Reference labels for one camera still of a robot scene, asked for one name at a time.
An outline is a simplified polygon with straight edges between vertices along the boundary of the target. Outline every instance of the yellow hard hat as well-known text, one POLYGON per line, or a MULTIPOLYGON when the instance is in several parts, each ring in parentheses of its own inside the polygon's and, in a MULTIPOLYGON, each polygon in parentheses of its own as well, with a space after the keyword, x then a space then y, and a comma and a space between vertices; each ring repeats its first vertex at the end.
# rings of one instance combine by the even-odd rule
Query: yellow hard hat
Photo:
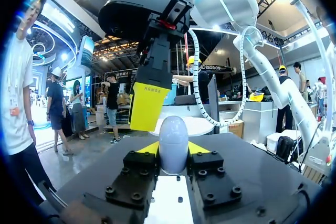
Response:
POLYGON ((189 57, 188 64, 189 65, 194 64, 194 62, 195 62, 195 56, 192 55, 192 56, 189 57))
POLYGON ((287 68, 284 66, 284 65, 281 65, 280 67, 279 67, 279 71, 280 70, 285 70, 285 71, 287 71, 287 68))

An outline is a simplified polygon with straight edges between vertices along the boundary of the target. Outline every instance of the black table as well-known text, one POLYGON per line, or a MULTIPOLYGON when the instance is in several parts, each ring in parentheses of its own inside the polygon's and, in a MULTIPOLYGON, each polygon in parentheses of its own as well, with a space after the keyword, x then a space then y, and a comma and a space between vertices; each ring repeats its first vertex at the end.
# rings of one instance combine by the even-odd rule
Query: black table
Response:
MULTIPOLYGON (((156 141, 158 141, 157 137, 123 138, 95 163, 60 188, 58 196, 68 204, 80 198, 85 192, 105 199, 105 188, 111 185, 120 173, 125 155, 131 150, 138 151, 156 141)), ((320 190, 320 187, 311 180, 232 133, 190 137, 190 141, 221 154, 226 173, 242 189, 240 206, 256 200, 291 195, 302 182, 307 185, 307 193, 311 201, 320 190)), ((193 202, 189 183, 188 187, 194 223, 199 223, 200 219, 194 210, 195 202, 193 202)), ((55 210, 47 201, 40 207, 47 214, 55 214, 55 210)))

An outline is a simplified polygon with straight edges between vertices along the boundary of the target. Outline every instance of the white cable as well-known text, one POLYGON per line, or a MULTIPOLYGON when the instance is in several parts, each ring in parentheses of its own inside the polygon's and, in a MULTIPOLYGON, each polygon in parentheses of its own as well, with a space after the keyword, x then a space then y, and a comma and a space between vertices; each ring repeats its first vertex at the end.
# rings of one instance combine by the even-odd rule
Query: white cable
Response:
POLYGON ((327 96, 327 104, 331 104, 331 109, 328 109, 327 110, 327 119, 326 119, 326 127, 324 128, 326 131, 329 131, 331 132, 331 128, 332 128, 332 106, 333 106, 333 90, 332 90, 332 73, 331 73, 331 69, 330 69, 330 66, 331 66, 331 63, 329 62, 328 60, 328 57, 327 57, 327 54, 325 52, 325 48, 324 48, 324 45, 323 45, 323 42, 322 42, 322 39, 320 38, 318 32, 317 32, 317 29, 316 29, 316 26, 313 22, 313 20, 311 19, 311 17, 309 16, 309 13, 307 11, 307 8, 304 6, 304 4, 302 3, 301 0, 298 0, 296 3, 295 3, 297 9, 300 11, 300 13, 305 17, 305 20, 306 22, 308 23, 309 27, 310 27, 310 30, 311 32, 313 33, 315 39, 316 39, 316 43, 317 43, 317 46, 319 48, 319 51, 320 51, 320 54, 321 54, 321 58, 322 58, 322 61, 323 61, 323 64, 324 64, 324 69, 325 69, 325 75, 327 77, 327 81, 326 81, 326 85, 327 85, 327 94, 331 94, 331 95, 328 95, 327 96))
POLYGON ((194 77, 194 95, 195 95, 195 99, 196 99, 196 103, 198 108, 200 109, 200 112, 202 114, 202 116, 207 119, 211 124, 214 124, 215 126, 219 126, 219 127, 223 127, 223 126, 227 126, 233 122, 235 122, 241 115, 241 113, 243 112, 243 108, 245 106, 245 102, 246 102, 246 77, 245 77, 245 66, 244 66, 244 39, 245 39, 245 33, 248 29, 254 29, 256 30, 258 33, 260 33, 260 37, 262 38, 263 36, 261 35, 261 32, 255 27, 255 26, 248 26, 246 27, 242 34, 241 34, 241 40, 240 40, 240 49, 239 49, 239 57, 240 57, 240 67, 241 67, 241 75, 242 75, 242 79, 243 79, 243 98, 241 101, 241 105, 240 108, 237 112, 237 114, 234 116, 234 118, 232 118, 230 121, 227 122, 217 122, 214 119, 212 119, 209 114, 205 111, 204 106, 202 104, 201 101, 201 97, 200 97, 200 91, 198 89, 198 59, 200 56, 199 53, 199 44, 198 44, 198 39, 196 34, 189 29, 188 32, 190 33, 190 35, 193 38, 194 41, 194 47, 195 47, 195 61, 194 61, 194 73, 193 73, 193 77, 194 77))

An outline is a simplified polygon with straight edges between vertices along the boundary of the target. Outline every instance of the red component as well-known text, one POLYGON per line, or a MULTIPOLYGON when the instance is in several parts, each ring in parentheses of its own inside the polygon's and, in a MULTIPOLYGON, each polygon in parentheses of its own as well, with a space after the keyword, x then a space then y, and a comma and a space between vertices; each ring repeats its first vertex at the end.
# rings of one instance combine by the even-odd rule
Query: red component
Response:
POLYGON ((159 20, 159 23, 163 26, 165 26, 166 28, 169 28, 169 29, 172 29, 172 30, 175 30, 176 29, 176 26, 175 25, 172 25, 164 20, 159 20))
POLYGON ((328 155, 328 157, 325 159, 326 163, 329 163, 331 161, 331 155, 328 155))

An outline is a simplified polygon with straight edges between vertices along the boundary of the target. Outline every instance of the robotics sign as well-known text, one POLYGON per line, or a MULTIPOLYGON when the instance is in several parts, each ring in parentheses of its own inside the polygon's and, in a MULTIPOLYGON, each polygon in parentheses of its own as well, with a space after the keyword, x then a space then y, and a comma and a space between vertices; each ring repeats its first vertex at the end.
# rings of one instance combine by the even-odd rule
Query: robotics sign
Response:
POLYGON ((231 73, 233 72, 232 67, 219 66, 219 65, 201 65, 201 69, 208 73, 231 73))

